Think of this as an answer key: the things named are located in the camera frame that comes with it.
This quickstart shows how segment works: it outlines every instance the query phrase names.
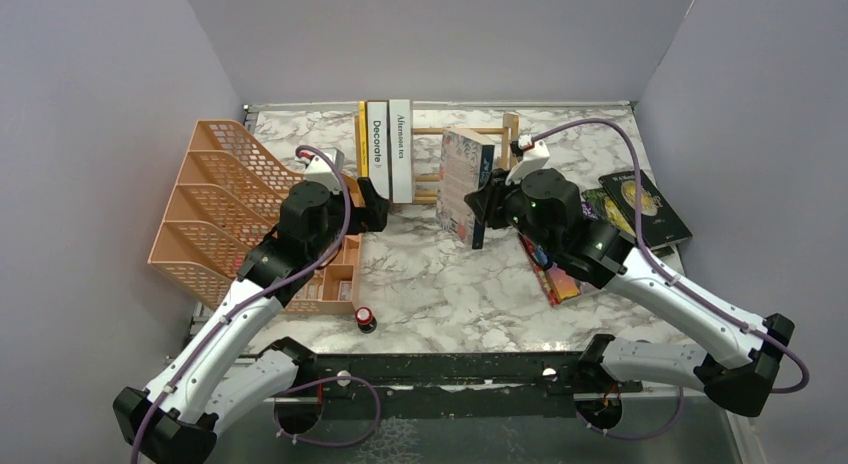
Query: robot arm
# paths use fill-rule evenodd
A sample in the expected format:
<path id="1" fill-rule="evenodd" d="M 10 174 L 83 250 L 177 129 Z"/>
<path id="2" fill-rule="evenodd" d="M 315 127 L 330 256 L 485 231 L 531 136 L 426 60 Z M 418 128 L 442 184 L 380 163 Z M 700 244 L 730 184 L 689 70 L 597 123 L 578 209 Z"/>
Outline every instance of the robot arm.
<path id="1" fill-rule="evenodd" d="M 610 383 L 683 386 L 703 391 L 731 412 L 759 415 L 782 353 L 752 331 L 765 329 L 786 345 L 794 324 L 779 314 L 764 319 L 725 302 L 642 252 L 610 223 L 584 217 L 578 187 L 558 171 L 543 169 L 550 156 L 544 142 L 522 137 L 511 147 L 518 165 L 509 173 L 494 170 L 483 188 L 466 196 L 476 217 L 491 228 L 516 228 L 569 275 L 633 300 L 696 343 L 650 344 L 599 335 L 582 359 L 587 372 Z M 681 290 L 684 286 L 748 329 L 706 309 Z"/>
<path id="2" fill-rule="evenodd" d="M 325 156 L 341 168 L 340 152 L 328 150 Z M 141 451 L 156 462 L 203 462 L 218 434 L 295 381 L 297 358 L 274 349 L 263 352 L 238 375 L 222 379 L 253 336 L 312 278 L 313 272 L 302 271 L 321 259 L 342 231 L 345 199 L 351 216 L 348 235 L 385 228 L 389 202 L 369 179 L 358 179 L 365 206 L 355 207 L 330 166 L 317 156 L 308 159 L 304 181 L 293 186 L 280 205 L 280 221 L 250 250 L 226 297 L 198 335 L 143 391 L 128 387 L 115 399 L 113 408 L 125 440 L 132 443 L 143 433 Z M 286 279 L 291 282 L 256 299 Z M 253 302 L 233 314 L 236 306 L 250 299 Z"/>

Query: black book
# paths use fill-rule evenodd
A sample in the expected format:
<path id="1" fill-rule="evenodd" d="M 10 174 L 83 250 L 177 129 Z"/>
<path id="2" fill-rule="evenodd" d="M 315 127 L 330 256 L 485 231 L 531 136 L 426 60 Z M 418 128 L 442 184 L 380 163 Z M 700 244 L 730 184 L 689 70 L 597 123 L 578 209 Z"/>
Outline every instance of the black book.
<path id="1" fill-rule="evenodd" d="M 630 225 L 635 228 L 636 180 L 633 171 L 607 174 L 601 176 L 598 181 Z M 642 236 L 651 249 L 670 246 L 692 237 L 689 228 L 644 172 L 642 172 Z"/>

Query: book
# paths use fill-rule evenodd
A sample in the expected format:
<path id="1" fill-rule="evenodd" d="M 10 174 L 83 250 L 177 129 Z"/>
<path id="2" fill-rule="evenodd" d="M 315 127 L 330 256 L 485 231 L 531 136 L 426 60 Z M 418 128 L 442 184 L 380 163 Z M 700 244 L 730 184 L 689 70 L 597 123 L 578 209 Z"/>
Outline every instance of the book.
<path id="1" fill-rule="evenodd" d="M 358 177 L 368 177 L 368 119 L 365 117 L 365 101 L 359 101 L 356 114 L 356 171 Z"/>
<path id="2" fill-rule="evenodd" d="M 521 246 L 527 254 L 527 259 L 530 261 L 530 266 L 533 268 L 533 273 L 536 274 L 536 279 L 542 285 L 542 290 L 551 306 L 558 306 L 569 299 L 587 296 L 598 291 L 597 287 L 588 282 L 582 282 L 569 276 L 556 264 L 547 270 L 543 269 L 543 266 L 548 264 L 547 254 L 536 249 L 533 243 L 522 235 L 518 236 L 518 240 L 521 242 Z"/>
<path id="3" fill-rule="evenodd" d="M 636 180 L 633 171 L 601 176 L 601 186 L 609 193 L 627 222 L 633 226 L 636 218 Z M 692 233 L 654 183 L 642 178 L 642 237 L 651 249 L 660 249 L 692 237 Z"/>
<path id="4" fill-rule="evenodd" d="M 485 226 L 464 198 L 489 180 L 494 159 L 494 141 L 480 133 L 451 128 L 442 134 L 436 217 L 442 229 L 472 249 L 483 247 Z"/>
<path id="5" fill-rule="evenodd" d="M 589 219 L 598 220 L 598 214 L 592 209 L 592 206 L 589 205 L 588 202 L 583 201 L 580 203 L 583 207 L 583 215 L 588 217 Z"/>
<path id="6" fill-rule="evenodd" d="M 392 153 L 392 202 L 411 204 L 415 199 L 412 174 L 412 103 L 389 100 L 389 145 Z"/>
<path id="7" fill-rule="evenodd" d="M 391 181 L 389 180 L 389 103 L 387 101 L 368 101 L 365 104 L 368 132 L 368 177 L 378 194 L 391 200 Z"/>
<path id="8" fill-rule="evenodd" d="M 633 230 L 630 222 L 627 221 L 627 218 L 612 200 L 606 189 L 600 187 L 597 189 L 587 189 L 583 191 L 583 199 L 585 200 L 583 205 L 590 207 L 594 211 L 596 219 L 607 221 L 622 232 L 636 236 L 636 231 Z M 652 249 L 652 251 L 657 257 L 665 257 L 674 253 L 668 247 Z"/>

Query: gray wall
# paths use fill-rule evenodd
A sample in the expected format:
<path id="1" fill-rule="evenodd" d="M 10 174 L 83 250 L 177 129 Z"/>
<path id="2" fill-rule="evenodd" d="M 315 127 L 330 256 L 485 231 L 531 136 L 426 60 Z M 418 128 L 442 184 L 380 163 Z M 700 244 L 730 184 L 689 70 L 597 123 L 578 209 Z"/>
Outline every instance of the gray wall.
<path id="1" fill-rule="evenodd" d="M 0 43 L 0 460 L 125 462 L 112 399 L 191 312 L 147 254 L 239 100 L 186 0 L 0 0 Z"/>
<path id="2" fill-rule="evenodd" d="M 695 239 L 689 274 L 798 325 L 804 392 L 757 427 L 769 461 L 848 461 L 848 0 L 697 0 L 636 116 Z M 791 364 L 779 378 L 794 382 Z"/>
<path id="3" fill-rule="evenodd" d="M 250 103 L 635 100 L 691 1 L 189 0 Z"/>

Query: yellow book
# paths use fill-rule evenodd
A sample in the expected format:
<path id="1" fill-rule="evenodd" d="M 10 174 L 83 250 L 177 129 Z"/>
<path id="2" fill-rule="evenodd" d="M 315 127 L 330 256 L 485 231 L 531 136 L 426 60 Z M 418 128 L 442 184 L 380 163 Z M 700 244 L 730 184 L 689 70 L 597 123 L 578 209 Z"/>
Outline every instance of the yellow book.
<path id="1" fill-rule="evenodd" d="M 365 119 L 365 101 L 359 101 L 356 116 L 356 169 L 359 177 L 368 177 L 368 124 Z"/>

